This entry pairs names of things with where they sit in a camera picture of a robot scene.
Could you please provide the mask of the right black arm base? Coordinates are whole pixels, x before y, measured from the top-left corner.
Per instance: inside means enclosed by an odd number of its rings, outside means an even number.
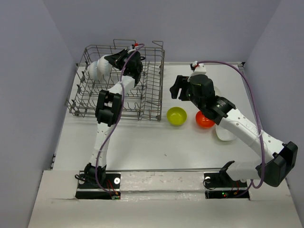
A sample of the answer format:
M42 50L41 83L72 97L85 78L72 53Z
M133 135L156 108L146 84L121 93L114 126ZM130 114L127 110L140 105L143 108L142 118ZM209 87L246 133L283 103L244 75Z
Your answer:
M233 180L228 175L228 168L233 163L229 161L219 171L204 173L202 183L206 199L250 199L247 182Z

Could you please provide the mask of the white round bowl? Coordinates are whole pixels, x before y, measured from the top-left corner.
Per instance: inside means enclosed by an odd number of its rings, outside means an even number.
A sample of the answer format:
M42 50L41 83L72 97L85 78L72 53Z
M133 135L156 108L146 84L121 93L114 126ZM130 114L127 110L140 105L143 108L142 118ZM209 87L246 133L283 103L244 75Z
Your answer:
M215 95L221 96L221 91L216 86L214 86L214 91L215 91Z
M97 61L97 71L102 75L102 76L109 76L111 73L112 65L109 63L108 60L105 58L108 55L103 55L101 58Z
M88 66L87 71L90 79L94 81L100 81L102 79L103 69L102 65L99 63L99 60L92 62Z

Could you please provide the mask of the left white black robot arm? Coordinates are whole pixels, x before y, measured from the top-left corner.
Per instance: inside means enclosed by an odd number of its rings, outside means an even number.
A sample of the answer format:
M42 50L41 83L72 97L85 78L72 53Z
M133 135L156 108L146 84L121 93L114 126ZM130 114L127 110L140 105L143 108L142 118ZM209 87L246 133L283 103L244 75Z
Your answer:
M92 62L88 67L91 79L99 80L101 76L109 76L111 68L121 71L118 82L107 90L98 93L95 108L97 120L97 133L94 150L89 163L85 166L84 177L99 188L106 179L106 156L110 137L116 128L122 114L125 95L137 86L143 70L141 54L137 48L104 55L99 60Z

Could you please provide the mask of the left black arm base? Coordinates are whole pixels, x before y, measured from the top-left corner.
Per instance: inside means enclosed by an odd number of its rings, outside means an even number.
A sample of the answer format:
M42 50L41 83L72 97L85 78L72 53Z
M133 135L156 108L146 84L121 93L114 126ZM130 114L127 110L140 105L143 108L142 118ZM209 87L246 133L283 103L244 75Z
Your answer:
M87 164L74 175L77 180L75 197L80 200L119 200L121 198L121 174L107 172L106 167Z

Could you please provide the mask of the white square bowl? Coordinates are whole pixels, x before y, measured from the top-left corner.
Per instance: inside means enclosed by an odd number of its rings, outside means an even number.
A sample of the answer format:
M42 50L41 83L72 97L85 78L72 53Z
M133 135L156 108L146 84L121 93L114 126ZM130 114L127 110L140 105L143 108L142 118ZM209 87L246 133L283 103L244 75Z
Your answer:
M230 141L233 141L236 139L236 136L233 133L231 133L229 130L227 130L219 125L216 125L215 131L216 131L217 137L221 141L230 142Z

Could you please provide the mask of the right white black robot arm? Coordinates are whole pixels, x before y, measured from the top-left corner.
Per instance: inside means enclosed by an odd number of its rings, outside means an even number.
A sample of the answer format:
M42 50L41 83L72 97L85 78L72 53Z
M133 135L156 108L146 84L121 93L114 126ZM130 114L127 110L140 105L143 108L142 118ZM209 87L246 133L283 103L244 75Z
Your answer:
M258 130L232 102L215 94L213 82L206 75L178 75L170 93L173 99L191 101L205 117L230 131L260 157L254 162L226 163L218 175L223 186L238 180L260 179L277 187L295 166L297 145Z

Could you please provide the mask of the orange bowl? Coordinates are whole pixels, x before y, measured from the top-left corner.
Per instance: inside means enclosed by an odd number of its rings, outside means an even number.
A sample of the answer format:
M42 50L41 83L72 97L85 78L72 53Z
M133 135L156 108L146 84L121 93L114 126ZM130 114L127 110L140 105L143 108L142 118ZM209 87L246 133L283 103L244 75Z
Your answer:
M215 125L215 123L208 119L201 111L198 111L195 116L196 124L201 128L209 129Z

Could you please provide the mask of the lime green bowl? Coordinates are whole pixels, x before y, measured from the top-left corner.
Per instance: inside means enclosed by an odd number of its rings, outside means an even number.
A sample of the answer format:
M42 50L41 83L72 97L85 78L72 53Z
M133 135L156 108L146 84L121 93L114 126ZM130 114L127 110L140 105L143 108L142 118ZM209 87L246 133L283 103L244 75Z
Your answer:
M182 126L187 120L187 113L181 107L172 107L167 113L167 120L173 126Z

